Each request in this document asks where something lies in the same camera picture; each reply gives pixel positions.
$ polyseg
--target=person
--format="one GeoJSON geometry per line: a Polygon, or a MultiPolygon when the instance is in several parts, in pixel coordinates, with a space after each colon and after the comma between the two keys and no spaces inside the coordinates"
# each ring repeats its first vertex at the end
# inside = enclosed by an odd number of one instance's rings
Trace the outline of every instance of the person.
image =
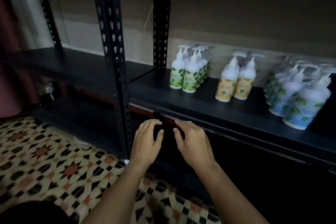
{"type": "MultiPolygon", "coordinates": [[[[215,161],[209,139],[204,130],[191,121],[176,120],[183,130],[174,128],[177,147],[185,161],[195,170],[217,208],[222,223],[268,223],[258,210],[243,196],[219,164],[215,161]]],[[[141,178],[155,161],[164,137],[160,130],[156,141],[153,130],[159,120],[146,120],[137,129],[131,158],[119,179],[105,191],[102,199],[83,224],[128,224],[134,207],[134,198],[141,178]]]]}

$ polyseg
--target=perforated metal post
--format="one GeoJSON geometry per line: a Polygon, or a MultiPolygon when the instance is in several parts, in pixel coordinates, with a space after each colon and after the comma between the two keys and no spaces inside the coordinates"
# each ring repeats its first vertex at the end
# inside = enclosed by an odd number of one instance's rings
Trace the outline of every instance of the perforated metal post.
{"type": "Polygon", "coordinates": [[[153,64],[155,68],[166,68],[170,0],[153,0],[153,64]]]}
{"type": "Polygon", "coordinates": [[[129,158],[133,145],[129,95],[126,81],[124,37],[120,0],[95,0],[105,61],[110,75],[111,98],[115,101],[115,115],[124,158],[129,158]]]}
{"type": "Polygon", "coordinates": [[[58,35],[58,31],[54,21],[53,12],[51,11],[49,0],[40,0],[40,3],[43,9],[45,20],[47,22],[50,31],[50,35],[54,42],[54,46],[60,51],[60,53],[63,53],[60,36],[58,35]]]}

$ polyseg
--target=floor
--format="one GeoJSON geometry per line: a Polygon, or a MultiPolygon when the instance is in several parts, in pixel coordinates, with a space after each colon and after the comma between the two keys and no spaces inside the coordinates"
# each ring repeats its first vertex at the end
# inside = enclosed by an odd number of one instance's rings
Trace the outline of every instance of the floor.
{"type": "MultiPolygon", "coordinates": [[[[0,124],[0,213],[20,202],[45,200],[81,222],[125,164],[94,146],[78,148],[50,128],[31,116],[0,124]]],[[[154,223],[152,212],[158,205],[169,223],[220,223],[213,208],[197,199],[183,199],[174,191],[171,185],[146,174],[131,223],[154,223]]]]}

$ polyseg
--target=pink curtain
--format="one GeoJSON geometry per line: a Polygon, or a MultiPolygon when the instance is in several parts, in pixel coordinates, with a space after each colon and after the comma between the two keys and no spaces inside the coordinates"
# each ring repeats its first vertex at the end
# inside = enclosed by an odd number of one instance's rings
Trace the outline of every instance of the pink curtain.
{"type": "MultiPolygon", "coordinates": [[[[10,1],[0,0],[0,41],[9,52],[22,51],[16,21],[10,1]]],[[[15,73],[23,89],[18,88],[17,83],[13,83],[13,74],[0,63],[0,117],[14,116],[19,114],[25,105],[39,103],[31,74],[21,69],[15,69],[15,73]]]]}

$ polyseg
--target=white wall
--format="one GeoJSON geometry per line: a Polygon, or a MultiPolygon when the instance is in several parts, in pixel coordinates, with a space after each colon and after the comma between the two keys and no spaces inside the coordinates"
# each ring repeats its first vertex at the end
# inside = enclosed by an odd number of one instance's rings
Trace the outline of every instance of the white wall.
{"type": "MultiPolygon", "coordinates": [[[[296,53],[336,61],[334,0],[172,0],[168,67],[177,45],[211,43],[211,77],[220,76],[235,47],[260,49],[256,85],[279,56],[296,53]]],[[[53,46],[39,0],[11,0],[26,48],[53,46]]],[[[50,0],[64,46],[103,55],[94,0],[50,0]]],[[[127,60],[153,63],[153,0],[121,0],[127,60]]]]}

